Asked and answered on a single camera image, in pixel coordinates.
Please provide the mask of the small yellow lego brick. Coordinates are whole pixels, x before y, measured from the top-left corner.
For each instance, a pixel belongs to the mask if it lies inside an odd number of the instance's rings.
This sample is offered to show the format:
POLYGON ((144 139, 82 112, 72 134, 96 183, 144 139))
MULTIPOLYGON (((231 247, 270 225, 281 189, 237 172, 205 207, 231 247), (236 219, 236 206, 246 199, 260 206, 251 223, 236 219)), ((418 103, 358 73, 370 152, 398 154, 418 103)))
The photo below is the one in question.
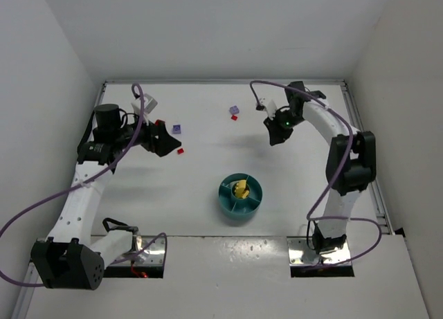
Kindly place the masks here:
POLYGON ((235 196, 237 198, 240 198, 245 196, 247 192, 248 190, 247 190, 246 179, 238 181, 235 185, 235 196))

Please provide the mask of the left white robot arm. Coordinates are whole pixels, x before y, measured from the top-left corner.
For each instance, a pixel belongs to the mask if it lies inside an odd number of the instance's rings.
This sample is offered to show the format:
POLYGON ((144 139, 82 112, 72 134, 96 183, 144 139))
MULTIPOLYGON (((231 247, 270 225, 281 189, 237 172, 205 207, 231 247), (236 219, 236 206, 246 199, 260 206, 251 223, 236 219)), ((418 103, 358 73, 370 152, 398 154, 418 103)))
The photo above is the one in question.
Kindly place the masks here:
POLYGON ((180 148, 181 142, 169 135, 162 120, 151 122, 135 116, 129 124, 120 112, 116 104, 102 104, 93 110, 97 125, 93 139, 78 150, 74 190, 47 238, 32 247, 30 258, 47 289, 95 290, 109 265, 124 259, 134 261, 142 251, 138 228, 111 218, 102 221, 107 234, 91 240, 102 194, 129 146, 140 145, 164 157, 180 148))

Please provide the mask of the long yellow lego plate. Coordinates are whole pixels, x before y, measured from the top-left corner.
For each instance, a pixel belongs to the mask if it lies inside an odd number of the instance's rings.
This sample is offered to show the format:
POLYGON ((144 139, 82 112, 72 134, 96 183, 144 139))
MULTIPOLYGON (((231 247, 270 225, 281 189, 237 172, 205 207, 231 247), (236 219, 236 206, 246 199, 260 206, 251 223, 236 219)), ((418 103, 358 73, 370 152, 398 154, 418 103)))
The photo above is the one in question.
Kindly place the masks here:
POLYGON ((249 193, 250 193, 249 190, 245 190, 243 192, 234 192, 234 195, 238 199, 245 199, 249 196, 249 193))

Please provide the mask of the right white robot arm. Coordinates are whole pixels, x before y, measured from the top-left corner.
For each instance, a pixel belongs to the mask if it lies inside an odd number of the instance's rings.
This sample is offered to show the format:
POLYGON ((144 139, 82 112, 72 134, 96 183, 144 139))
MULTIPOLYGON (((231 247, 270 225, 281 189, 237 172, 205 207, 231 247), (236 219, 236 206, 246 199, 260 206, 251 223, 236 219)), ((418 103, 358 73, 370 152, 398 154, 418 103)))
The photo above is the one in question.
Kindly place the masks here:
POLYGON ((260 102, 267 113, 264 125, 269 142, 283 144, 302 122, 311 124, 325 139, 329 145, 327 186, 307 213, 308 223, 314 226, 308 239, 318 254, 342 248, 354 204, 376 177, 375 136, 351 126, 329 106, 321 91, 308 92, 301 81, 283 88, 287 105, 260 102))

